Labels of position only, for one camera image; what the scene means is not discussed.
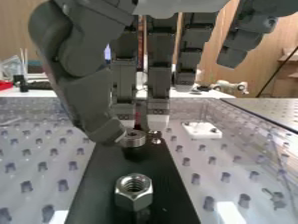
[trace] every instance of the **cable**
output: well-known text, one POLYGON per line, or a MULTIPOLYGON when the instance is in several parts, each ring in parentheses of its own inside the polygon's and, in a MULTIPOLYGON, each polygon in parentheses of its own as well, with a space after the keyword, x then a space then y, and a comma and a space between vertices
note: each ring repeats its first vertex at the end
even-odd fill
POLYGON ((293 50, 293 52, 292 52, 290 55, 288 56, 286 60, 285 60, 285 61, 281 63, 281 65, 278 66, 278 68, 277 68, 276 72, 273 73, 270 79, 268 80, 268 82, 266 82, 264 88, 261 89, 261 91, 260 91, 260 93, 258 93, 258 95, 257 95, 257 98, 260 98, 260 96, 261 96, 264 90, 266 89, 269 83, 272 82, 272 80, 273 80, 273 78, 276 77, 277 73, 280 72, 280 70, 282 69, 284 65, 285 65, 286 62, 290 60, 292 56, 296 54, 297 51, 298 51, 298 46, 296 47, 296 49, 293 50))

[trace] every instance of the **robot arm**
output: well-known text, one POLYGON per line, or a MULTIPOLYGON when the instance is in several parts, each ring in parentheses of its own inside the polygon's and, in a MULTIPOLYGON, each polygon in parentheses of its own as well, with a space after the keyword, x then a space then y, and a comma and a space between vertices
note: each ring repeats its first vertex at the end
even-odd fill
POLYGON ((30 34, 69 117, 96 142, 113 143, 125 128, 111 111, 113 77, 104 49, 133 21, 133 1, 43 3, 30 20, 30 34))
MULTIPOLYGON (((129 85, 121 84, 124 69, 131 73, 136 71, 132 68, 132 54, 129 60, 127 55, 116 58, 120 60, 112 65, 112 71, 117 73, 115 76, 104 60, 104 49, 108 43, 121 36, 125 27, 131 26, 133 14, 152 15, 160 19, 169 18, 176 12, 192 13, 185 16, 184 45, 180 49, 176 76, 176 85, 183 85, 179 86, 180 89, 185 89, 184 85, 191 89, 204 43, 210 38, 216 15, 226 2, 228 0, 140 2, 137 0, 50 0, 38 7, 30 20, 31 38, 38 46, 52 87, 69 117, 93 141, 115 143, 125 135, 125 127, 117 116, 129 115, 131 121, 127 124, 128 126, 135 124, 132 116, 136 80, 133 76, 129 76, 129 85), (121 86, 116 89, 113 83, 120 83, 121 86), (119 100, 113 100, 117 116, 111 109, 112 90, 117 95, 116 98, 120 97, 119 100)), ((262 35, 273 31, 277 17, 290 15, 297 10, 297 0, 240 0, 236 18, 218 56, 218 64, 234 68, 242 62, 248 51, 261 42, 262 35)), ((168 48, 163 47, 173 43, 167 41, 169 35, 175 36, 175 33, 168 32, 168 28, 173 30, 176 22, 168 19, 152 21, 152 24, 153 36, 149 44, 157 43, 161 47, 157 53, 152 53, 155 59, 151 59, 149 55, 152 68, 149 68, 148 82, 148 118, 156 122, 156 125, 149 126, 161 129, 169 119, 172 65, 172 55, 164 52, 168 48)))

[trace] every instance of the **metal hex nut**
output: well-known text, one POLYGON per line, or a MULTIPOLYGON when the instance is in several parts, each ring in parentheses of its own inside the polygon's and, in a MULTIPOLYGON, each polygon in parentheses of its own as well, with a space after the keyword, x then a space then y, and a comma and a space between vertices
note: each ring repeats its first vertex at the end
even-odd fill
POLYGON ((152 179, 133 173, 121 177, 116 182, 115 202, 119 207, 128 211, 140 211, 153 201, 152 179))

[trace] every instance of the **threaded hole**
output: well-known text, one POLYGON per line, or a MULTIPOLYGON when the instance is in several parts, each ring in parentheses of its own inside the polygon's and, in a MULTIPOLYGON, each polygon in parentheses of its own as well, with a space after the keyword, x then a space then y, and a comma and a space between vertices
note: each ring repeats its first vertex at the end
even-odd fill
POLYGON ((141 180, 139 179, 132 179, 124 184, 124 189, 128 192, 140 192, 145 188, 145 184, 141 180))

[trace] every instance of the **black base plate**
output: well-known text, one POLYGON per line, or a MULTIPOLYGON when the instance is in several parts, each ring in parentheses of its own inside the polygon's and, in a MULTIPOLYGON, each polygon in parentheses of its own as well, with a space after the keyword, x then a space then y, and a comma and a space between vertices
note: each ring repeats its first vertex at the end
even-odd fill
POLYGON ((164 139, 155 145, 148 137, 139 149, 96 145, 71 207, 67 224, 136 223, 129 212, 115 205, 116 180, 141 173, 153 181, 153 203, 148 224, 200 224, 200 219, 164 139))

